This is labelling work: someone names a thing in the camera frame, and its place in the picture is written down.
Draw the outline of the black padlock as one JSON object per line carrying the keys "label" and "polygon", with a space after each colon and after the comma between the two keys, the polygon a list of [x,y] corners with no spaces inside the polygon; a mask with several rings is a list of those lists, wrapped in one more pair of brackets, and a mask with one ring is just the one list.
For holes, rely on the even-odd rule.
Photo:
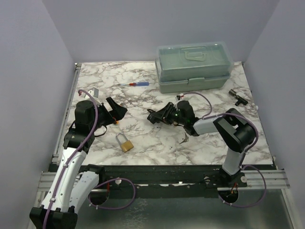
{"label": "black padlock", "polygon": [[149,115],[147,117],[147,120],[150,121],[152,124],[160,123],[160,119],[156,116],[157,112],[152,109],[147,109],[149,112]]}

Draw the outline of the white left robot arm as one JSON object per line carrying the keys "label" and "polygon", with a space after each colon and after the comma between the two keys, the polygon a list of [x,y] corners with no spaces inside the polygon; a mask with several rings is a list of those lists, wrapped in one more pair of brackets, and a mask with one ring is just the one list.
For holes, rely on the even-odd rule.
{"label": "white left robot arm", "polygon": [[111,97],[106,99],[112,110],[91,100],[76,104],[75,120],[64,137],[61,161],[51,187],[39,207],[30,211],[30,219],[38,229],[73,229],[78,211],[93,188],[105,185],[102,166],[88,165],[80,180],[76,178],[92,143],[94,132],[122,120],[127,109]]}

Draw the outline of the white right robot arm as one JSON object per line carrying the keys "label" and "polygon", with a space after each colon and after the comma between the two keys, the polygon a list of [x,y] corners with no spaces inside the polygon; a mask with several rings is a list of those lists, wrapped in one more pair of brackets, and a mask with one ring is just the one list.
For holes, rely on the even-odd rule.
{"label": "white right robot arm", "polygon": [[245,153],[256,144],[259,137],[255,125],[234,108],[225,113],[199,118],[195,116],[190,103],[182,100],[176,104],[168,103],[159,111],[148,109],[148,112],[147,119],[152,124],[182,126],[190,136],[219,133],[228,147],[222,165],[223,172],[219,175],[219,181],[225,187],[236,182],[236,174],[241,170]]}

